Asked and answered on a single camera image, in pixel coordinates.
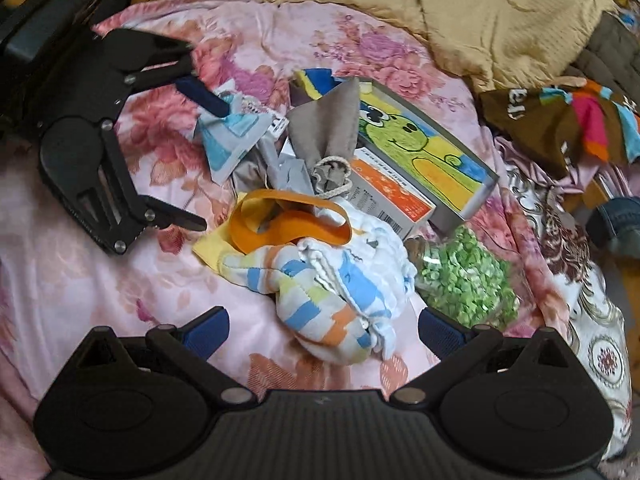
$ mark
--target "plastic bag of peas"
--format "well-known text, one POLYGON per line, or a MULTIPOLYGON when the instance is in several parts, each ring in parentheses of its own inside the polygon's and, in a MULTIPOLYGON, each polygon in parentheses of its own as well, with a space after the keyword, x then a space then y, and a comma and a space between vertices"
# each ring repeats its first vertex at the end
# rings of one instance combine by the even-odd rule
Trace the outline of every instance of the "plastic bag of peas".
POLYGON ((460 226, 441 243, 409 238, 404 244, 418 269, 416 291, 427 305, 469 328, 488 323, 504 330, 516 319, 520 301, 508 282, 509 264, 473 231, 460 226))

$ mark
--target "blue jeans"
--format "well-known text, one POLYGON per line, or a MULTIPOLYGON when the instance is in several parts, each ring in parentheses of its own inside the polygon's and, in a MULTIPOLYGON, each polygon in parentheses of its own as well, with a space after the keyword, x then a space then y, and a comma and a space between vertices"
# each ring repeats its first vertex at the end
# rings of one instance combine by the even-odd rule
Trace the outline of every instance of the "blue jeans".
POLYGON ((593 212, 587 234, 596 247, 640 259, 640 198, 614 198, 593 212))

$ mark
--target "cartoon frog drawing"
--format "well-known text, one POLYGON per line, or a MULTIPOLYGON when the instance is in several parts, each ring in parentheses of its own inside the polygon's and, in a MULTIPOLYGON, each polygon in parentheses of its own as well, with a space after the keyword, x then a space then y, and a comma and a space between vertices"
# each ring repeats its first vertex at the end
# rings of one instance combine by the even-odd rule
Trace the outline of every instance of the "cartoon frog drawing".
POLYGON ((486 171, 447 139, 412 120, 362 102, 360 134, 444 203, 461 211, 486 178, 486 171))

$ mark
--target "blue gripper pad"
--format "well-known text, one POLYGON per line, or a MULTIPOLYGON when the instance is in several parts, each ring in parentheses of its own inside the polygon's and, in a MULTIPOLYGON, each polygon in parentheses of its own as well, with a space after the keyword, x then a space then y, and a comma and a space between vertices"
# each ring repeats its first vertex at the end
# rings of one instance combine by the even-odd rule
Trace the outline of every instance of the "blue gripper pad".
POLYGON ((229 314, 219 306, 183 326, 182 344, 198 357, 207 360, 229 336, 229 314))
POLYGON ((437 310, 427 307, 418 318, 418 336, 442 360, 462 348, 472 337, 472 332, 437 310))

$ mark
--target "box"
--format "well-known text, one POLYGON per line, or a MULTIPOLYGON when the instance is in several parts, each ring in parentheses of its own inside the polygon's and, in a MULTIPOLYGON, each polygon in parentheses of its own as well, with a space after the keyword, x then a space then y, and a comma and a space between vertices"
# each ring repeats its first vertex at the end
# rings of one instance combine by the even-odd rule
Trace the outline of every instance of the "box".
POLYGON ((367 148, 355 150, 350 179, 353 187, 346 198, 351 205, 385 221, 402 239, 436 209, 415 186, 367 148))
POLYGON ((431 223, 452 232, 478 211, 498 176, 417 107, 376 81, 360 80, 358 145, 435 204, 431 223))

